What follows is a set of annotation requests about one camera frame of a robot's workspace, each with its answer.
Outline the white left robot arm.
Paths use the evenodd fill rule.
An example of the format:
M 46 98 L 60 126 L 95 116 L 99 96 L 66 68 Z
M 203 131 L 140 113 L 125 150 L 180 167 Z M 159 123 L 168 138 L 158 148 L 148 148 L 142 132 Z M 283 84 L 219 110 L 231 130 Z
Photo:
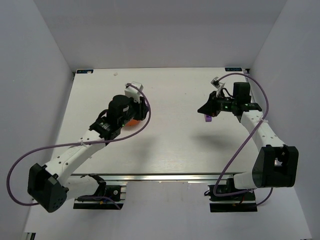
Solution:
M 56 158 L 44 165 L 36 163 L 29 169 L 28 194 L 48 213 L 57 211 L 72 198 L 99 198 L 97 194 L 105 183 L 98 175 L 89 173 L 76 181 L 71 180 L 71 175 L 108 144 L 121 141 L 118 136 L 131 120 L 149 122 L 150 108 L 142 93 L 114 96 L 82 138 L 64 144 L 66 151 Z

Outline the purple printed lego brick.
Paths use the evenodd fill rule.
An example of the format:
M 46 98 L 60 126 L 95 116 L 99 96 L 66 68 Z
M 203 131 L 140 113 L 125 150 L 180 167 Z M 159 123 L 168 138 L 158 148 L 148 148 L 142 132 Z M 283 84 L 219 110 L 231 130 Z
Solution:
M 212 121 L 212 117 L 211 116 L 209 116 L 209 115 L 204 115 L 204 120 L 205 120 L 205 122 L 211 122 Z

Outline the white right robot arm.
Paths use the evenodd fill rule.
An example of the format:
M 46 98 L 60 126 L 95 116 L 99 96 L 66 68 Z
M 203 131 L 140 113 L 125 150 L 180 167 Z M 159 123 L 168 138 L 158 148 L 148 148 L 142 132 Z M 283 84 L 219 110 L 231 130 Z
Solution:
M 257 188 L 290 188 L 296 181 L 299 151 L 280 140 L 264 119 L 262 108 L 251 101 L 251 86 L 236 82 L 232 96 L 223 89 L 210 93 L 207 102 L 197 111 L 216 117 L 220 112 L 230 112 L 249 132 L 250 139 L 259 151 L 252 170 L 237 173 L 233 184 L 237 190 Z

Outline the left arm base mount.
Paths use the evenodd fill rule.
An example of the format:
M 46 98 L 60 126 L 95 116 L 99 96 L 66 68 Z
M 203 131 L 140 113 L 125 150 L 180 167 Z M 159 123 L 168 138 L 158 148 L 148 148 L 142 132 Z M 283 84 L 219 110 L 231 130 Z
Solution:
M 106 181 L 97 174 L 82 175 L 79 196 L 74 198 L 75 210 L 121 210 L 125 199 L 127 183 L 121 181 Z

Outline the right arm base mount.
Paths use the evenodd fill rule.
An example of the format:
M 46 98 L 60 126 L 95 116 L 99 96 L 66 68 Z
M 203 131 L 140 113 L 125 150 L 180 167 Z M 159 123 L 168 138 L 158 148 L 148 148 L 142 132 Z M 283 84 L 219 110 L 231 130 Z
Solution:
M 217 196 L 214 194 L 217 177 L 208 179 L 207 190 L 204 196 L 209 199 L 209 210 L 211 213 L 253 213 L 258 211 L 256 196 L 254 192 L 237 193 L 231 196 Z M 217 194 L 234 194 L 239 192 L 235 188 L 232 177 L 223 178 L 217 185 Z

